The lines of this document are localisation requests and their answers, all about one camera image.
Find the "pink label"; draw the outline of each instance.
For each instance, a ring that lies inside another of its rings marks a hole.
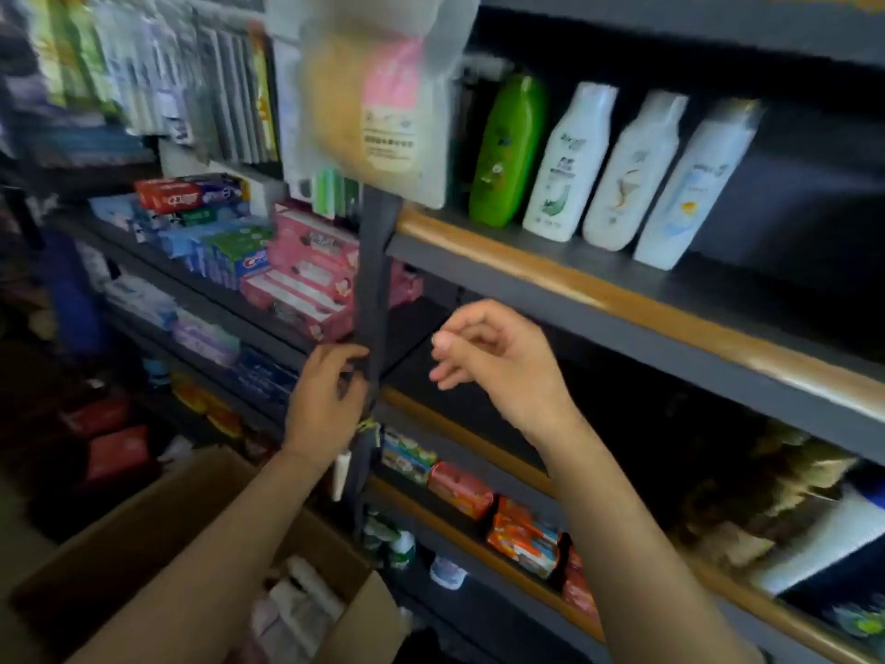
[[[363,104],[414,109],[422,58],[421,39],[380,48],[363,84]]]

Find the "person's left hand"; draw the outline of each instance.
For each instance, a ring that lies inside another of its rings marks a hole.
[[[368,353],[358,344],[322,344],[313,350],[289,397],[282,451],[325,471],[347,448],[360,423],[369,385],[361,373],[354,373],[347,392],[339,397],[338,379],[348,370],[349,359]]]

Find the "green bottle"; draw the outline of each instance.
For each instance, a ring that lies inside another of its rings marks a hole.
[[[526,74],[510,76],[489,114],[470,192],[470,218],[501,227],[516,214],[547,112],[547,93]]]

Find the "forearm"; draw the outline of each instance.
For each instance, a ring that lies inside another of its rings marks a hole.
[[[613,659],[758,664],[590,425],[541,447]]]
[[[244,634],[260,583],[323,471],[280,452],[72,664],[217,664]]]

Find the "shampoo bottle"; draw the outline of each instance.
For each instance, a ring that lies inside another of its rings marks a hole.
[[[608,149],[617,94],[617,88],[604,84],[578,84],[572,104],[547,142],[525,209],[525,230],[558,243],[572,237]]]
[[[747,152],[760,116],[757,100],[731,98],[698,126],[639,236],[637,261],[661,270],[676,265]]]
[[[689,98],[652,91],[624,128],[584,219],[584,239],[618,251],[636,235],[679,148],[679,120]]]
[[[546,110],[546,93],[537,79],[515,74],[504,82],[482,134],[470,192],[471,219],[500,227],[513,218],[522,201]]]

